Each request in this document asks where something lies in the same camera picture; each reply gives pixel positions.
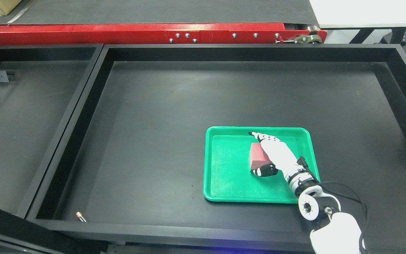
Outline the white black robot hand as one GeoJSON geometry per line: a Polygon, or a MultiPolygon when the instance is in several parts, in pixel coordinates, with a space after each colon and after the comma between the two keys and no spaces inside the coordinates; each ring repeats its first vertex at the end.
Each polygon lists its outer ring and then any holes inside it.
{"type": "Polygon", "coordinates": [[[259,141],[261,148],[275,167],[282,172],[285,180],[288,181],[292,175],[304,170],[303,166],[297,163],[297,158],[287,144],[279,138],[259,132],[249,132],[249,135],[259,141]]]}

